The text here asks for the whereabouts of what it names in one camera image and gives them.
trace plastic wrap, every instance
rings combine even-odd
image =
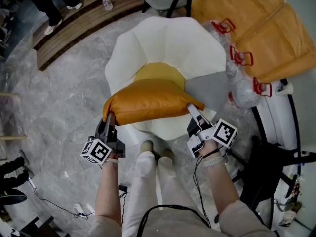
[[[221,22],[207,21],[203,26],[226,52],[226,75],[230,102],[245,109],[256,106],[262,96],[254,90],[254,78],[245,72],[245,66],[254,64],[253,56],[250,52],[238,51],[232,43],[230,32],[235,29],[235,25],[227,18]]]

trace marble floor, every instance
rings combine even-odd
[[[18,156],[23,149],[34,172],[33,183],[39,195],[59,206],[73,211],[75,203],[94,207],[100,181],[100,168],[91,166],[80,157],[88,136],[93,135],[102,116],[102,108],[110,97],[104,67],[109,60],[117,37],[133,28],[145,18],[156,15],[153,10],[145,14],[134,13],[114,22],[72,47],[44,72],[37,70],[36,52],[30,49],[31,36],[17,45],[0,71],[0,92],[16,92],[16,98],[0,98],[2,133],[26,134],[27,140],[7,141],[0,150],[8,160]],[[228,103],[218,110],[215,117],[231,122],[239,129],[233,149],[243,157],[249,156],[250,138],[259,135],[251,110],[237,111]],[[187,135],[173,141],[163,141],[150,134],[142,140],[152,139],[155,151],[170,147],[176,156],[175,169],[186,190],[199,205],[198,191],[193,182],[193,160],[186,147]],[[126,158],[119,164],[119,182],[130,187],[138,144],[128,144]],[[228,157],[227,168],[234,176],[240,165]],[[199,174],[206,212],[212,219],[217,214],[208,181],[202,170]],[[236,183],[241,191],[241,183]],[[28,199],[8,210],[13,214],[17,229],[37,215],[42,221],[49,216],[72,236],[86,236],[93,215],[88,220],[73,216],[45,201],[40,201],[29,183],[19,187]],[[128,207],[129,195],[126,198]],[[260,205],[262,215],[269,207]]]

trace wooden bench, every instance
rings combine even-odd
[[[38,69],[45,70],[59,56],[73,45],[100,28],[142,9],[143,0],[111,0],[113,9],[106,11],[102,0],[81,0],[80,10],[61,11],[64,21],[51,34],[43,33],[48,22],[33,34],[33,48],[37,51]]]

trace black strap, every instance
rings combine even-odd
[[[210,156],[210,155],[212,155],[212,154],[214,154],[214,153],[216,153],[216,152],[219,152],[219,148],[214,149],[212,152],[210,152],[210,153],[204,155],[204,156],[203,156],[203,159],[205,159],[206,157],[208,157],[208,156]]]
[[[181,206],[181,205],[176,205],[176,204],[173,204],[173,205],[157,205],[157,206],[154,206],[152,208],[150,208],[143,216],[140,224],[139,224],[139,228],[138,228],[138,232],[137,232],[137,237],[141,237],[142,234],[143,234],[143,231],[144,231],[144,227],[145,227],[145,224],[147,222],[147,219],[148,219],[148,215],[149,213],[156,209],[156,208],[171,208],[171,209],[176,209],[176,210],[188,210],[188,211],[191,211],[193,212],[196,216],[198,216],[202,221],[203,223],[209,228],[210,226],[208,225],[208,223],[205,221],[205,219],[203,219],[195,210],[193,209],[190,209],[190,208],[187,208],[187,207],[184,207],[184,206]]]

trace orange cushion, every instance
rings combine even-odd
[[[181,116],[189,113],[188,103],[204,110],[203,103],[172,82],[163,79],[144,79],[120,90],[105,103],[103,121],[106,121],[109,112],[114,112],[117,125]]]

